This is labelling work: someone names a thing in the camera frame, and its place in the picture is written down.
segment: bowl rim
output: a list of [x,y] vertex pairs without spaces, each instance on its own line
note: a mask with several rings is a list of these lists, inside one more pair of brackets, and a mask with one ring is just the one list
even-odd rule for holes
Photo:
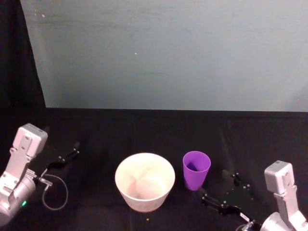
[[[163,160],[171,167],[171,169],[172,169],[172,178],[173,178],[173,182],[172,182],[172,184],[170,185],[170,187],[167,189],[167,192],[166,192],[165,194],[163,194],[163,195],[161,195],[161,196],[157,196],[157,197],[151,198],[151,199],[138,199],[138,198],[135,198],[135,197],[132,197],[132,196],[127,195],[126,193],[124,193],[124,192],[119,188],[118,183],[117,183],[117,181],[116,181],[116,174],[117,174],[117,172],[118,172],[119,167],[120,167],[121,164],[122,164],[124,161],[126,161],[128,158],[132,158],[133,156],[141,155],[141,154],[155,155],[156,157],[163,159]],[[166,196],[169,194],[169,192],[171,191],[171,189],[173,188],[174,184],[175,184],[175,178],[176,178],[176,176],[175,176],[175,170],[174,170],[173,166],[171,165],[171,163],[170,163],[166,158],[162,157],[161,155],[154,154],[154,153],[136,153],[136,154],[130,155],[130,156],[126,157],[124,160],[122,160],[121,163],[117,166],[117,168],[116,168],[116,170],[115,170],[115,184],[116,184],[117,189],[118,189],[118,190],[120,191],[120,193],[121,193],[122,195],[124,195],[125,197],[127,197],[127,198],[129,198],[129,199],[131,199],[131,200],[133,200],[133,201],[139,201],[139,202],[155,201],[155,200],[158,200],[158,199],[160,199],[160,198],[166,197]]]

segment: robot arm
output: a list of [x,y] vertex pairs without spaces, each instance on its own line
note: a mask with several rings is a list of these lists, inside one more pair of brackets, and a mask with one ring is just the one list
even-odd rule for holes
[[274,193],[279,213],[270,215],[261,231],[308,231],[308,223],[298,209],[292,164],[276,161],[264,171],[267,189]]
[[20,127],[10,149],[11,157],[0,177],[0,227],[17,213],[22,203],[36,188],[30,162],[43,150],[48,134],[31,125]]

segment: table surface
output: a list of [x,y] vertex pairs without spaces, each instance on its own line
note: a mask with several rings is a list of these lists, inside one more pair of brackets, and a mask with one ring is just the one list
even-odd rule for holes
[[[215,185],[221,182],[222,170],[239,172],[269,214],[277,211],[277,206],[266,189],[264,169],[276,160],[292,163],[299,207],[305,216],[308,212],[306,113],[1,109],[1,171],[16,131],[25,123],[39,128],[49,126],[49,144],[59,153],[81,141],[81,154],[64,169],[51,171],[62,177],[69,188],[64,209],[47,210],[41,202],[43,188],[39,185],[27,206],[0,230],[235,230],[241,220],[204,207],[196,193],[183,186],[182,157],[191,150],[205,152],[211,158],[205,188],[220,194],[222,189]],[[140,152],[165,157],[176,172],[175,185],[166,201],[148,214],[131,210],[114,182],[121,160]],[[61,184],[53,182],[47,202],[58,206],[65,194]]]

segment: cable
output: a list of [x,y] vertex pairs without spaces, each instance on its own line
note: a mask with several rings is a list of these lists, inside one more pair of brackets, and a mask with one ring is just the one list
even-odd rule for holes
[[46,202],[45,202],[45,194],[46,194],[47,190],[44,190],[43,196],[42,196],[43,205],[44,205],[46,208],[48,208],[49,210],[51,210],[51,211],[58,211],[58,210],[63,209],[63,208],[66,206],[67,201],[68,201],[68,188],[67,188],[66,183],[65,183],[64,180],[62,180],[60,177],[55,176],[55,175],[44,174],[44,176],[55,177],[55,178],[57,178],[58,180],[60,180],[60,181],[63,183],[64,187],[65,187],[65,190],[66,190],[66,198],[65,198],[64,204],[63,204],[61,207],[59,207],[59,208],[51,208],[51,207],[48,206],[48,205],[46,204]]
[[236,230],[235,230],[235,231],[240,231],[240,229],[241,229],[242,227],[244,227],[244,226],[245,226],[245,224],[240,225],[239,227],[237,227],[237,228],[236,228]]

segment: gray wall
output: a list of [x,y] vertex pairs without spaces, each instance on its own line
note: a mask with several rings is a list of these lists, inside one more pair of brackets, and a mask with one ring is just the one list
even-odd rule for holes
[[308,111],[307,0],[22,0],[46,104]]

